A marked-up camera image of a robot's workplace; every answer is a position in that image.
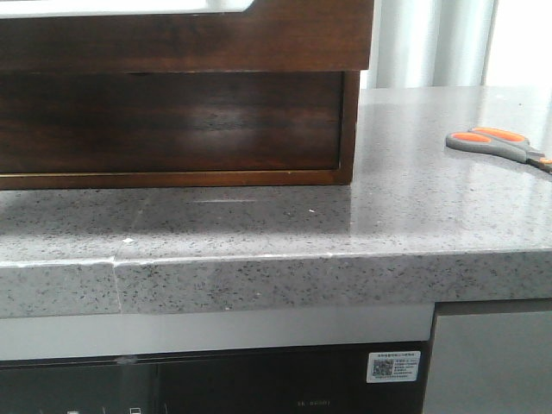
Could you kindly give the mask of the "dark wooden drawer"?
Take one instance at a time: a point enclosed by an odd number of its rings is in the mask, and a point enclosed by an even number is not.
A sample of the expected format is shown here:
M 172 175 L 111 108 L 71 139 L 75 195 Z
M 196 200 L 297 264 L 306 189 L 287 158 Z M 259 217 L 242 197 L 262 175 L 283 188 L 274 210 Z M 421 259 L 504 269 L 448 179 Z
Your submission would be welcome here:
M 1 22 L 1 169 L 332 169 L 369 1 Z

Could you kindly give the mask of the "orange and grey scissors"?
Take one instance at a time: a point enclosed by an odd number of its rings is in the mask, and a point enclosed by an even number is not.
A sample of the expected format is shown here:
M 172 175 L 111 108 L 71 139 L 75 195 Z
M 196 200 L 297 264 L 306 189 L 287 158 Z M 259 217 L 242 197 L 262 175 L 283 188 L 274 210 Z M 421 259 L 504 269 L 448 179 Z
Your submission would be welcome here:
M 545 153 L 533 148 L 524 135 L 503 129 L 475 127 L 454 132 L 446 136 L 445 143 L 456 150 L 490 154 L 551 173 L 551 159 Z

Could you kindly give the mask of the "dark wooden drawer cabinet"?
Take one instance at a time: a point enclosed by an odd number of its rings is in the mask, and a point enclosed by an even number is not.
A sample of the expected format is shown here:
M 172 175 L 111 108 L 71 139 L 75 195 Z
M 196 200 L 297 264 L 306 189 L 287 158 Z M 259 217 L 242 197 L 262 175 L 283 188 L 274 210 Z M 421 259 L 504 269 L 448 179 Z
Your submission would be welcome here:
M 7 74 L 1 186 L 346 185 L 357 72 Z

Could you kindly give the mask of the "black built-in oven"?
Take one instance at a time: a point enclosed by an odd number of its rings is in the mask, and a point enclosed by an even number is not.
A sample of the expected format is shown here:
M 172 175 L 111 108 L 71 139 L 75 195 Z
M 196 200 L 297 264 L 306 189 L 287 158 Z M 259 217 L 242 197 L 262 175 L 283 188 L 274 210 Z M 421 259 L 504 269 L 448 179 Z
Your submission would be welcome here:
M 3 361 L 4 413 L 419 413 L 427 342 Z M 368 384 L 370 353 L 420 351 L 417 380 Z

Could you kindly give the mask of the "white QR code sticker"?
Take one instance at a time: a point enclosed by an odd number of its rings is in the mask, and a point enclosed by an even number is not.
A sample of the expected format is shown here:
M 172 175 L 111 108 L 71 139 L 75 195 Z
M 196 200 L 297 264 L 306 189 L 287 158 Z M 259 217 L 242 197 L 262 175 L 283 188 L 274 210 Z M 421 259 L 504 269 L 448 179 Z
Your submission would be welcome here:
M 367 360 L 367 383 L 414 382 L 417 380 L 421 356 L 420 351 L 370 353 Z

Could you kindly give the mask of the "white curtain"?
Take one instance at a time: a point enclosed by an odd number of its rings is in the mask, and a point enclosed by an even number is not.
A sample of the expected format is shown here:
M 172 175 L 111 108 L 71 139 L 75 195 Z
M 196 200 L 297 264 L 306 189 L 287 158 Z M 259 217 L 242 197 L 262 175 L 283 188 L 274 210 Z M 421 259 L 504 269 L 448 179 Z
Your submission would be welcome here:
M 481 85 L 497 6 L 496 1 L 376 1 L 361 88 Z

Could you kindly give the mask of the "grey cabinet door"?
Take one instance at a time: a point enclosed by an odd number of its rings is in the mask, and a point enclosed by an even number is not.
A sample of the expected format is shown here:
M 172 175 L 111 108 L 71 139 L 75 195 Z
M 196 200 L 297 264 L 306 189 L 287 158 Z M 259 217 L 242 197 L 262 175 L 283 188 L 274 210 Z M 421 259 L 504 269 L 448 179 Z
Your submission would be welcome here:
M 423 412 L 550 411 L 550 300 L 436 306 Z

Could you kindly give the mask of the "white tray on cabinet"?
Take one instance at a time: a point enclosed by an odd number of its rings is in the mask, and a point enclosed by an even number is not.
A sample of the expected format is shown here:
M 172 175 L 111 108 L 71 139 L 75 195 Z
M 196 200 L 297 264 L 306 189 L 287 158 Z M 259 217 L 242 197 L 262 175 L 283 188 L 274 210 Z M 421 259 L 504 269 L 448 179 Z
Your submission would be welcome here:
M 2 1 L 1 18 L 242 13 L 253 3 L 252 0 Z

